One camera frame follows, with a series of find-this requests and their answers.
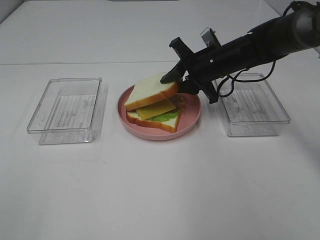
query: cheese slice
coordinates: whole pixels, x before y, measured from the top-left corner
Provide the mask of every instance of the cheese slice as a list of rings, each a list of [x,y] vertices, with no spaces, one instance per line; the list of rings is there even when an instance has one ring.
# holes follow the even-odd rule
[[[169,99],[164,99],[147,106],[139,107],[136,109],[136,112],[139,114],[142,120],[146,120],[148,118],[169,112],[173,109],[176,109],[176,106]]]

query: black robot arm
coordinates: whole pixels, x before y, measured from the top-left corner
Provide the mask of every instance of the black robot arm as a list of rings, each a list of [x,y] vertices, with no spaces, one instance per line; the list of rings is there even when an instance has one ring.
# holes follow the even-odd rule
[[[286,15],[292,8],[293,13]],[[161,83],[175,81],[188,72],[180,83],[179,92],[197,94],[202,90],[209,102],[218,101],[219,89],[212,81],[232,78],[230,74],[258,65],[273,62],[288,54],[320,46],[320,3],[312,5],[305,1],[293,1],[284,16],[269,20],[224,45],[220,45],[211,29],[205,30],[202,39],[207,47],[192,52],[178,37],[171,41],[180,61],[161,79]]]

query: white bread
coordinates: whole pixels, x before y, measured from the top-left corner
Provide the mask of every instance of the white bread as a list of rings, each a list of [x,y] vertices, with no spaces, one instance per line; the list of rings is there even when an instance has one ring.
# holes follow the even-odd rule
[[[137,124],[141,127],[162,129],[170,133],[175,133],[177,131],[177,126],[180,118],[181,111],[178,111],[176,117],[171,118],[167,121],[151,121],[151,120],[142,120],[141,117],[136,112],[127,112],[126,119],[129,123]]]
[[[179,89],[179,84],[176,81],[164,84],[160,83],[161,78],[165,74],[166,72],[161,72],[137,81],[130,96],[124,103],[126,110],[132,111],[175,95]]]

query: transparent box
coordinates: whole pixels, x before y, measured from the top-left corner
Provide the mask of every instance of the transparent box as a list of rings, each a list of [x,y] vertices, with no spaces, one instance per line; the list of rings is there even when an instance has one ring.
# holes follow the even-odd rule
[[[262,78],[264,76],[260,73],[243,73],[238,77],[245,81]],[[225,83],[220,94],[225,95],[230,90],[230,84]],[[290,123],[290,117],[266,80],[235,82],[233,93],[220,97],[217,107],[225,132],[230,137],[278,136]]]
[[[90,143],[101,131],[106,95],[100,77],[52,79],[27,133],[39,145]]]

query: plate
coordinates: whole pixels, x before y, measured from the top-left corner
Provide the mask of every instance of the plate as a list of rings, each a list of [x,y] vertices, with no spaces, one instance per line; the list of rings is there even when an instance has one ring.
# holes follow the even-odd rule
[[[130,123],[126,117],[125,102],[127,101],[130,93],[134,89],[134,86],[129,87],[120,96],[117,102],[118,116],[125,127],[130,133],[148,140],[163,141],[169,139],[175,139],[187,133],[197,123],[201,113],[201,103],[198,95],[191,95],[187,93],[177,93],[184,99],[184,109],[180,114],[179,123],[176,132],[171,133],[158,128],[138,126],[134,123]]]

